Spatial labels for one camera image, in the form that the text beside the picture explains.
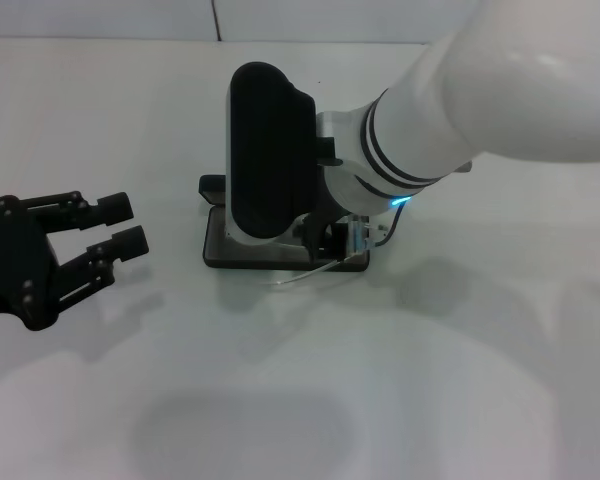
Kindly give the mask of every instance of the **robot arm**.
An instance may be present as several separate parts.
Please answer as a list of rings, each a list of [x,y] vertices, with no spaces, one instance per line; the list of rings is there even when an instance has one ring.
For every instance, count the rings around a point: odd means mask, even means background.
[[[482,152],[600,161],[600,0],[486,0],[375,102],[319,116],[346,210],[375,215]]]

